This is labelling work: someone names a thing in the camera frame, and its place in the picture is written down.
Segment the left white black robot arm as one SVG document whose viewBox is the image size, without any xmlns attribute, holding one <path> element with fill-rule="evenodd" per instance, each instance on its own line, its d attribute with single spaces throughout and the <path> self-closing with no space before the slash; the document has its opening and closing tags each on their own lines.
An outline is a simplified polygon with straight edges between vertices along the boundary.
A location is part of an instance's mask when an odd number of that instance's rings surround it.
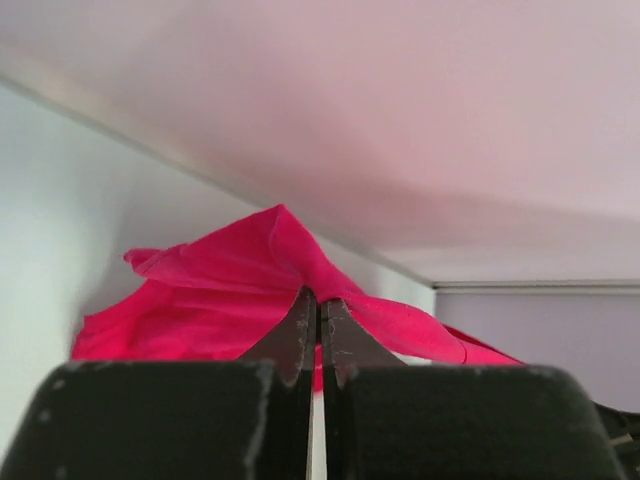
<svg viewBox="0 0 640 480">
<path fill-rule="evenodd" d="M 313 370 L 330 479 L 635 479 L 639 417 L 542 366 L 408 366 L 302 289 L 233 362 L 54 370 L 5 479 L 308 479 Z"/>
</svg>

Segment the red t shirt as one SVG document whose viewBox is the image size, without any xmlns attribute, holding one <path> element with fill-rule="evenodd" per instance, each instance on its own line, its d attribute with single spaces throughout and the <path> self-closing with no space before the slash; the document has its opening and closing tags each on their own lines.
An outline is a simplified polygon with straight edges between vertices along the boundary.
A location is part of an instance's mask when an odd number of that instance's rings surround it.
<svg viewBox="0 0 640 480">
<path fill-rule="evenodd" d="M 471 365 L 513 358 L 403 303 L 367 294 L 324 254 L 284 206 L 250 215 L 196 241 L 130 250 L 142 286 L 89 315 L 75 360 L 234 360 L 287 314 L 302 288 L 343 300 L 388 349 Z"/>
</svg>

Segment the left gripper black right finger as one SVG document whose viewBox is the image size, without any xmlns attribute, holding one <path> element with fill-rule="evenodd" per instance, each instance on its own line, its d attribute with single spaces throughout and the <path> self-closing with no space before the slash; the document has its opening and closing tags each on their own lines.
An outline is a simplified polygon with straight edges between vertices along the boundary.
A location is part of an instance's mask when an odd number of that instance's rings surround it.
<svg viewBox="0 0 640 480">
<path fill-rule="evenodd" d="M 596 407 L 547 366 L 409 366 L 331 300 L 319 320 L 331 479 L 623 479 Z"/>
</svg>

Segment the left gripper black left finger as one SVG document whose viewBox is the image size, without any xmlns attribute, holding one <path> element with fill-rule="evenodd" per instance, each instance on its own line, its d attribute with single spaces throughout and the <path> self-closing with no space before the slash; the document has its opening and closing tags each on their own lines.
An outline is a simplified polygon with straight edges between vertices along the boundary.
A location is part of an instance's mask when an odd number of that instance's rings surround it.
<svg viewBox="0 0 640 480">
<path fill-rule="evenodd" d="M 5 479 L 307 479 L 317 303 L 228 362 L 71 361 L 41 383 Z"/>
</svg>

